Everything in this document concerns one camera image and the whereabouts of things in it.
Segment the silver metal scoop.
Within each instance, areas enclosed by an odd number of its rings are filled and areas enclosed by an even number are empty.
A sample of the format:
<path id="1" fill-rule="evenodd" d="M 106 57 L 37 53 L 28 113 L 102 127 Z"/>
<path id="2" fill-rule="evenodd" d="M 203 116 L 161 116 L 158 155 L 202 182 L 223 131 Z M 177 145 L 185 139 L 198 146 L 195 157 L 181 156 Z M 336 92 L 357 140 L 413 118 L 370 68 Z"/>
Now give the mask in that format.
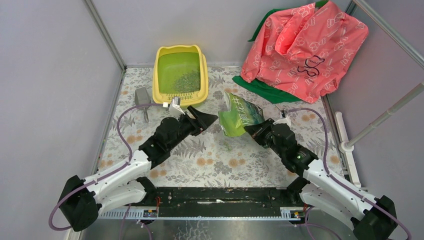
<path id="1" fill-rule="evenodd" d="M 143 113 L 143 118 L 146 123 L 149 122 L 149 116 L 148 116 L 148 108 L 150 107 L 152 100 L 148 93 L 147 88 L 141 87 L 135 90 L 135 98 L 134 98 L 135 104 L 138 105 L 144 105 L 140 109 Z"/>

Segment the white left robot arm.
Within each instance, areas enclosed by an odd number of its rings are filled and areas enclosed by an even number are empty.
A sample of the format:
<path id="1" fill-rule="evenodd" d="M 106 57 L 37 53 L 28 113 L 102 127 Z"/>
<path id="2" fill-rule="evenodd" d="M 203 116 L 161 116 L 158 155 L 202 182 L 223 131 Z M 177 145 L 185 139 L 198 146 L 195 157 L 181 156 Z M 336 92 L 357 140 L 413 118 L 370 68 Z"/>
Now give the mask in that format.
<path id="1" fill-rule="evenodd" d="M 156 187 L 145 175 L 167 160 L 185 138 L 198 136 L 217 118 L 203 113 L 164 118 L 128 160 L 85 178 L 70 177 L 55 209 L 62 212 L 71 229 L 80 232 L 104 212 L 124 205 L 156 202 Z"/>

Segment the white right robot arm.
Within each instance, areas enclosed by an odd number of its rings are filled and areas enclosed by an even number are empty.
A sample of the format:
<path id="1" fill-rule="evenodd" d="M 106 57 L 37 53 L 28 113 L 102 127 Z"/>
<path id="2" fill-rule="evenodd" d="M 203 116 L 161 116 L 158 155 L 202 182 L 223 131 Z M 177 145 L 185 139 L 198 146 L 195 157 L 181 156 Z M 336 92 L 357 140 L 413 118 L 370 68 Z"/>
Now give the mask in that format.
<path id="1" fill-rule="evenodd" d="M 272 149 L 286 169 L 298 175 L 287 190 L 306 205 L 344 223 L 358 240 L 387 240 L 400 224 L 393 201 L 363 191 L 332 171 L 325 160 L 299 144 L 289 120 L 265 120 L 244 130 L 264 148 Z"/>

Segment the green litter bag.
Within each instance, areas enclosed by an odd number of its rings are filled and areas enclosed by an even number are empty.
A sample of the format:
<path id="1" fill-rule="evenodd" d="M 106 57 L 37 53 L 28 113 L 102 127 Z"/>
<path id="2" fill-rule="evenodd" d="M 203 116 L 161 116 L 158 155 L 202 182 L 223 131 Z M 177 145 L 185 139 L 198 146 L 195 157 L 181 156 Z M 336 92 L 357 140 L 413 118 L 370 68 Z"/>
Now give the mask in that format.
<path id="1" fill-rule="evenodd" d="M 218 112 L 219 125 L 227 137 L 240 137 L 246 133 L 244 127 L 265 121 L 262 108 L 244 98 L 227 92 L 226 111 Z"/>

